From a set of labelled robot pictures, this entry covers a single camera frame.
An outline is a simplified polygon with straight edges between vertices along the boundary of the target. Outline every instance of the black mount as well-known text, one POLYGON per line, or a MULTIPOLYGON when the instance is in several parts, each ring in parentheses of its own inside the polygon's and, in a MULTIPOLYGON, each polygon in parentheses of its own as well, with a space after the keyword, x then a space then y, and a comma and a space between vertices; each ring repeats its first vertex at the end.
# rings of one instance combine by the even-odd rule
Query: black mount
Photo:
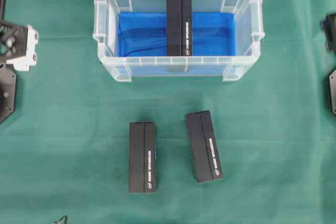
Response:
POLYGON ((0 123, 15 110, 16 74, 12 66, 0 62, 0 123))

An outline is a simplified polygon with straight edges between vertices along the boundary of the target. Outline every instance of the green cloth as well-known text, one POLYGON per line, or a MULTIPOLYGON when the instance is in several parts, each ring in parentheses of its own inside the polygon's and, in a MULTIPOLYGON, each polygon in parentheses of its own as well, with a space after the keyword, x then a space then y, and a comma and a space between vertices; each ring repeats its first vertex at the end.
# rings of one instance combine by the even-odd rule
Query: green cloth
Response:
POLYGON ((319 24, 336 0, 264 0, 259 61, 237 82, 134 78, 97 58, 93 0, 7 0, 40 33, 0 125, 1 223, 290 223, 336 220, 336 57, 319 24), (210 110, 225 178, 197 184, 184 115, 210 110), (128 193, 129 122, 157 124, 158 188, 128 193))

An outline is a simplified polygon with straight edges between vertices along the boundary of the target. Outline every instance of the plastic bin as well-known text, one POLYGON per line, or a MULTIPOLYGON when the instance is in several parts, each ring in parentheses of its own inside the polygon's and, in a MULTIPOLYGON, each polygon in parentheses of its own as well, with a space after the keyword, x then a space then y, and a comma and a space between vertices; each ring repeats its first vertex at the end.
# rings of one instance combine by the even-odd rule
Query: plastic bin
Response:
POLYGON ((263 0, 193 0, 193 12, 234 14, 235 56, 118 57, 121 12, 166 12, 166 0, 94 0, 98 58, 117 81, 137 76, 222 76, 239 80, 260 56, 263 0))

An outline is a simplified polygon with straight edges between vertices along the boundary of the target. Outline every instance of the black box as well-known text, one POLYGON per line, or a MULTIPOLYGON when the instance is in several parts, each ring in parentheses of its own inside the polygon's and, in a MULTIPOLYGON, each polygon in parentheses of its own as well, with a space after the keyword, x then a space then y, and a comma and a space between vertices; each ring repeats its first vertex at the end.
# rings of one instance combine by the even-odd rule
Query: black box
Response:
POLYGON ((181 0, 166 0, 167 56, 181 56, 181 0))
POLYGON ((193 55, 191 0, 181 0, 182 56, 193 55))
POLYGON ((129 192, 156 190, 156 129, 154 123, 130 123, 129 192))
POLYGON ((209 111, 185 115, 197 182, 222 179, 215 134, 209 111))

